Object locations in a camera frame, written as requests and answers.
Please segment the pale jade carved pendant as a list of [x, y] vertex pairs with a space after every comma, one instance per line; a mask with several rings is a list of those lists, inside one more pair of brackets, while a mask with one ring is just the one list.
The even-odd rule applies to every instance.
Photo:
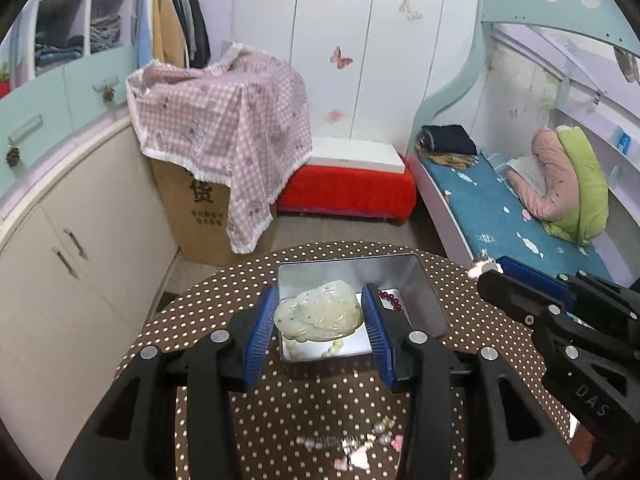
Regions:
[[281, 301], [273, 322], [286, 339], [326, 342], [355, 333], [363, 313], [352, 286], [337, 280]]

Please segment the pink flower hair clip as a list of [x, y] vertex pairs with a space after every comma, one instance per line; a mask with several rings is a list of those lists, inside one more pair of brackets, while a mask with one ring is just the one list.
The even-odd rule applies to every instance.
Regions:
[[369, 453], [375, 445], [400, 452], [403, 444], [402, 434], [367, 434], [364, 439], [346, 437], [338, 445], [343, 456], [333, 461], [333, 468], [337, 471], [350, 471], [354, 468], [368, 470]]

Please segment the silver metal tin box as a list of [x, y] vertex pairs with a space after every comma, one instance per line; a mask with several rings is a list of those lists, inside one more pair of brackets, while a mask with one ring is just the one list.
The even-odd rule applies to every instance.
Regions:
[[278, 270], [273, 318], [281, 359], [298, 365], [368, 356], [361, 291], [369, 283], [383, 307], [415, 330], [436, 338], [448, 332], [435, 283], [413, 254], [289, 263]]

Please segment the pink pillow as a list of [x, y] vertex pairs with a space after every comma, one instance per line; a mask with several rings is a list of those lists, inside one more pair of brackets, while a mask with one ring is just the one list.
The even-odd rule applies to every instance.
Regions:
[[506, 180], [533, 217], [562, 220], [579, 206], [576, 171], [554, 130], [539, 128], [530, 149], [506, 163]]

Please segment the blue patterned bed mattress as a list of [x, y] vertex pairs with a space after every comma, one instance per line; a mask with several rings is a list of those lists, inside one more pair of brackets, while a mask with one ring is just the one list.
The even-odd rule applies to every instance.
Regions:
[[502, 156], [478, 155], [476, 164], [463, 170], [416, 158], [411, 172], [446, 255], [460, 266], [486, 254], [509, 256], [552, 276], [583, 270], [611, 277], [596, 248], [551, 236], [526, 216], [506, 183]]

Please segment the brown polka dot tablecloth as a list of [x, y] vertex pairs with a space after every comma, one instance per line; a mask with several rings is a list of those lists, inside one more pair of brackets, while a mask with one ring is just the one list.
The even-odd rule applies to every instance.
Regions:
[[[477, 351], [495, 347], [523, 378], [525, 385], [560, 430], [570, 435], [570, 414], [541, 385], [544, 363], [530, 331], [480, 299], [468, 274], [441, 256], [382, 243], [310, 243], [267, 252], [218, 270], [196, 281], [160, 313], [146, 322], [120, 365], [128, 366], [147, 344], [162, 350], [193, 346], [213, 330], [224, 328], [232, 314], [251, 307], [260, 290], [272, 284], [285, 263], [319, 262], [335, 257], [406, 255], [435, 287], [449, 322], [445, 346]], [[294, 378], [281, 362], [279, 341], [270, 342], [255, 389], [231, 397], [234, 431], [241, 469], [247, 479], [393, 479], [400, 460], [396, 443], [369, 448], [366, 470], [338, 470], [340, 453], [307, 450], [300, 441], [311, 437], [363, 440], [377, 422], [392, 420], [392, 434], [407, 425], [409, 398], [391, 394], [373, 370], [355, 365], [335, 376]]]

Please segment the brown cardboard box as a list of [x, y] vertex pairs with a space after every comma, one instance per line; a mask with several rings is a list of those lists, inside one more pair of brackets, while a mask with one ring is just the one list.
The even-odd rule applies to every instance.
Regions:
[[151, 162], [171, 232], [191, 262], [230, 266], [271, 249], [276, 210], [246, 184], [203, 182], [181, 166]]

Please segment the folded dark clothes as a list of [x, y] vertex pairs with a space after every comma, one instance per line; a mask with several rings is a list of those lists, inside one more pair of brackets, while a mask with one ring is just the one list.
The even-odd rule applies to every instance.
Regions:
[[477, 163], [477, 147], [460, 125], [423, 126], [416, 136], [416, 154], [433, 164], [457, 170]]

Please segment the beige cabinet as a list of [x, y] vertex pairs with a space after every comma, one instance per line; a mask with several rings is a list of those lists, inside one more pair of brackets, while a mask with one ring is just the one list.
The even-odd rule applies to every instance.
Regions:
[[1, 419], [58, 472], [140, 333], [177, 246], [128, 120], [68, 156], [1, 237]]

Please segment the red fabric stool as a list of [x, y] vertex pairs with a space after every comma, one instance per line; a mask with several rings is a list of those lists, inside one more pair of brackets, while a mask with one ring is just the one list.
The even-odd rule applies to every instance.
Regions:
[[401, 159], [401, 173], [305, 165], [277, 200], [280, 214], [390, 220], [405, 223], [416, 206], [416, 184]]

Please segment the white foam board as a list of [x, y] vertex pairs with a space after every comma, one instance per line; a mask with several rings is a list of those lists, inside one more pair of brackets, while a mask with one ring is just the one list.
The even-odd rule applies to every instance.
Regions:
[[308, 164], [311, 166], [362, 169], [403, 174], [405, 164], [385, 143], [315, 136]]

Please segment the pink checkered cloth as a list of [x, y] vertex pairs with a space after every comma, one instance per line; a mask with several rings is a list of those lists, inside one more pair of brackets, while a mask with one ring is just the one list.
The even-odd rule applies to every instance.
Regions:
[[303, 77], [235, 42], [205, 68], [149, 62], [127, 77], [126, 92], [142, 154], [226, 186], [230, 248], [252, 252], [271, 206], [312, 154]]

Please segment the teal drawer unit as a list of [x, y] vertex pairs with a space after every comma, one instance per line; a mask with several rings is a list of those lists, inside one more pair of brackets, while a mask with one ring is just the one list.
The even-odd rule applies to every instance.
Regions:
[[90, 54], [50, 70], [1, 100], [1, 192], [20, 182], [52, 148], [126, 102], [134, 48]]

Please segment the white cube shelf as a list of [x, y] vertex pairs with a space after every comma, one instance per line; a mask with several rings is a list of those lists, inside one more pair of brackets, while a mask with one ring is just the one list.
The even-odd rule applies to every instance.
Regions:
[[1, 44], [12, 89], [82, 56], [129, 46], [132, 0], [27, 0]]

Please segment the teal bed frame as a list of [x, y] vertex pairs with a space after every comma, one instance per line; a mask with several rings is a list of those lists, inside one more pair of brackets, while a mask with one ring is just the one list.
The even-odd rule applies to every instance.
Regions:
[[427, 92], [413, 130], [460, 125], [477, 156], [507, 163], [532, 154], [541, 127], [581, 128], [608, 182], [608, 222], [588, 245], [613, 280], [630, 280], [639, 267], [639, 87], [590, 46], [635, 54], [637, 35], [613, 0], [471, 1], [460, 70]]

